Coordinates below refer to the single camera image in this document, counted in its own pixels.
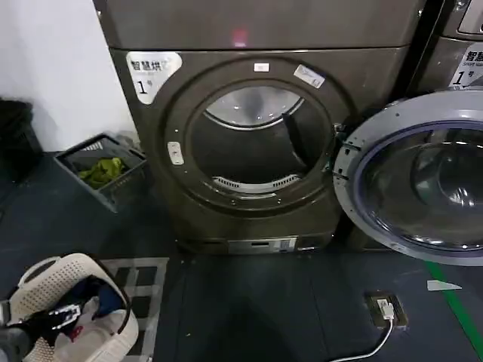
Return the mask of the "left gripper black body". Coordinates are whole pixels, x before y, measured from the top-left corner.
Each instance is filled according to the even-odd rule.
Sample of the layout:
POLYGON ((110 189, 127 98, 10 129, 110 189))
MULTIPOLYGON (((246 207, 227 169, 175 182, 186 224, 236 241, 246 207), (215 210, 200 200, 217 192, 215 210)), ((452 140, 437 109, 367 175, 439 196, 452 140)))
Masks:
POLYGON ((30 339, 39 339, 49 331, 46 317, 34 316, 16 324, 7 326, 8 330, 17 329, 23 331, 30 339))

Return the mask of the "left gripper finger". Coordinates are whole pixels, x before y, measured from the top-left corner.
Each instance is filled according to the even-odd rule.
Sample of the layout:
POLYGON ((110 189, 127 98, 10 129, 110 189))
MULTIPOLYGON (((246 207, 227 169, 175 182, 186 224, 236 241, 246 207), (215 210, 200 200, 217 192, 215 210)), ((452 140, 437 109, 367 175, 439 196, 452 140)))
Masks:
POLYGON ((73 323, 82 314, 79 305, 65 305, 48 312, 54 323, 73 323))

